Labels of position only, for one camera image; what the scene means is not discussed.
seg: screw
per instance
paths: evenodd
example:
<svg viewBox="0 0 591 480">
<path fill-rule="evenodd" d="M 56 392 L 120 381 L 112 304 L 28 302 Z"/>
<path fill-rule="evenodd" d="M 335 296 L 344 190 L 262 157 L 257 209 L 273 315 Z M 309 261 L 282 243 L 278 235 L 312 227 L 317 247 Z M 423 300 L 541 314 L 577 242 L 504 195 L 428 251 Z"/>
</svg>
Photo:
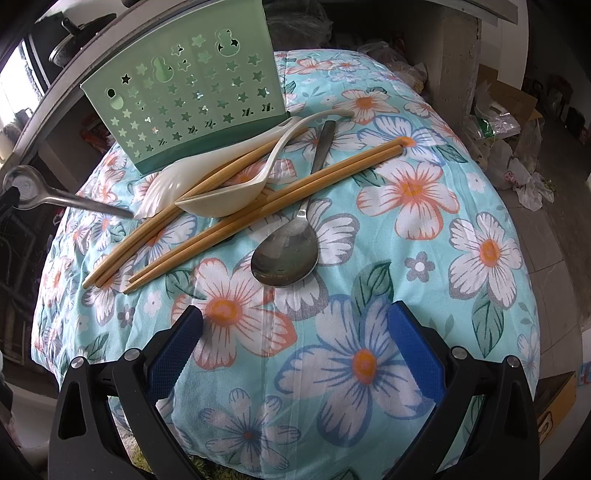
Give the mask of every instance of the screw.
<svg viewBox="0 0 591 480">
<path fill-rule="evenodd" d="M 72 360 L 70 365 L 72 366 L 72 368 L 80 368 L 83 363 L 84 363 L 84 357 L 77 356 L 74 360 Z"/>
<path fill-rule="evenodd" d="M 516 356 L 513 355 L 509 355 L 507 357 L 507 363 L 512 366 L 513 368 L 517 368 L 518 366 L 521 365 L 521 362 L 519 361 L 519 359 Z"/>
<path fill-rule="evenodd" d="M 132 362 L 139 357 L 139 350 L 137 348 L 130 348 L 123 354 L 123 358 L 127 361 Z"/>
<path fill-rule="evenodd" d="M 465 360 L 468 356 L 468 352 L 466 352 L 461 346 L 455 346 L 452 348 L 452 355 L 458 360 Z"/>
</svg>

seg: stainless steel spoon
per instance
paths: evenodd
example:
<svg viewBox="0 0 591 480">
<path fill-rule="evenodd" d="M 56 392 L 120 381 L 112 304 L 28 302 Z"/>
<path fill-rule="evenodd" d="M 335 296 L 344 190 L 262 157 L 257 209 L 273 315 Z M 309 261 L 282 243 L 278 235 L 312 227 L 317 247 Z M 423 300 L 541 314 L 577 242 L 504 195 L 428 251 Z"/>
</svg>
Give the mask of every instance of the stainless steel spoon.
<svg viewBox="0 0 591 480">
<path fill-rule="evenodd" d="M 2 188 L 7 191 L 10 187 L 18 188 L 20 193 L 17 206 L 19 210 L 31 210 L 42 203 L 51 203 L 61 207 L 91 210 L 92 212 L 106 213 L 122 218 L 134 217 L 134 213 L 129 210 L 51 188 L 45 183 L 41 174 L 29 165 L 18 165 L 6 173 Z"/>
<path fill-rule="evenodd" d="M 324 166 L 335 130 L 336 122 L 324 123 L 311 173 Z M 263 285 L 289 287 L 308 276 L 318 263 L 318 239 L 307 219 L 310 199 L 304 199 L 295 218 L 265 238 L 252 254 L 252 275 Z"/>
</svg>

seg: green utensil holder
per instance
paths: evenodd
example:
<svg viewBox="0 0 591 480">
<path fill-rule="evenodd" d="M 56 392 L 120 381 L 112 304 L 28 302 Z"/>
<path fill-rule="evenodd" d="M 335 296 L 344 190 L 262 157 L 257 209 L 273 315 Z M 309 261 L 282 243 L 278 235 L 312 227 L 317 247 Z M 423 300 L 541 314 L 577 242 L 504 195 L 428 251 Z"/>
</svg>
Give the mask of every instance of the green utensil holder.
<svg viewBox="0 0 591 480">
<path fill-rule="evenodd" d="M 218 0 L 159 25 L 82 89 L 142 174 L 289 117 L 261 0 Z"/>
</svg>

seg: floral fabric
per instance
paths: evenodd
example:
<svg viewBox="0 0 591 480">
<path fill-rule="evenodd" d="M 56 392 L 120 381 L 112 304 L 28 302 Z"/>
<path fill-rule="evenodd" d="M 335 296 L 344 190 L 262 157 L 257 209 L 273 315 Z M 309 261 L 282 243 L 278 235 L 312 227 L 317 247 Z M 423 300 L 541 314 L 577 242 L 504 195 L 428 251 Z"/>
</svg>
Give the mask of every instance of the floral fabric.
<svg viewBox="0 0 591 480">
<path fill-rule="evenodd" d="M 429 105 L 358 53 L 277 52 L 276 61 L 293 114 L 354 112 L 338 123 L 328 164 L 405 138 L 402 156 L 313 196 L 320 259 L 312 275 L 274 290 L 250 273 L 253 250 L 293 217 L 292 206 L 124 295 L 134 272 L 216 222 L 185 214 L 101 288 L 85 290 L 88 272 L 137 221 L 70 209 L 43 271 L 32 355 L 61 382 L 76 355 L 115 360 L 196 305 L 203 336 L 171 397 L 157 404 L 186 451 L 262 478 L 379 480 L 433 408 L 388 333 L 388 306 L 405 301 L 476 358 L 518 356 L 534 391 L 535 299 L 503 202 Z M 309 174 L 321 128 L 310 125 L 286 146 L 270 188 Z M 137 210 L 156 176 L 142 178 L 116 145 L 80 194 Z M 127 428 L 121 405 L 111 406 Z M 460 455 L 478 408 L 445 465 Z"/>
</svg>

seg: chopstick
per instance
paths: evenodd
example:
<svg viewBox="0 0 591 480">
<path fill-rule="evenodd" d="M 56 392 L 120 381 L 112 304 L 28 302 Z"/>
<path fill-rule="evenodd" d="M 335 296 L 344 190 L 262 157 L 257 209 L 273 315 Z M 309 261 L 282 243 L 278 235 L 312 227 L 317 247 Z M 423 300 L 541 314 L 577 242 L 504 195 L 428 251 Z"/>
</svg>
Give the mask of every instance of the chopstick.
<svg viewBox="0 0 591 480">
<path fill-rule="evenodd" d="M 298 130 L 295 135 L 300 135 L 306 130 L 303 128 Z M 232 178 L 246 167 L 252 165 L 254 162 L 260 160 L 267 155 L 275 145 L 277 140 L 273 140 L 256 150 L 253 150 L 242 157 L 222 166 L 218 171 L 215 171 L 205 180 L 200 181 L 198 185 L 193 187 L 187 193 L 183 194 L 181 199 L 192 197 L 201 193 L 210 192 L 218 188 L 225 181 Z M 89 288 L 96 284 L 97 287 L 102 287 L 122 265 L 127 262 L 141 247 L 143 247 L 148 240 L 157 235 L 162 228 L 179 217 L 183 211 L 175 204 L 169 205 L 161 212 L 157 213 L 152 218 L 149 218 L 144 223 L 140 224 L 131 234 L 123 239 L 113 251 L 105 258 L 105 260 L 98 265 L 82 283 L 83 288 Z"/>
<path fill-rule="evenodd" d="M 195 255 L 243 230 L 247 226 L 278 212 L 294 202 L 304 199 L 366 168 L 370 168 L 377 163 L 399 156 L 402 153 L 402 145 L 404 145 L 404 139 L 397 138 L 384 145 L 347 158 L 301 180 L 297 180 L 288 187 L 278 192 L 273 192 L 266 199 L 254 201 L 242 210 L 224 218 L 217 224 L 172 249 L 133 275 L 124 293 L 128 294 L 136 290 Z"/>
</svg>

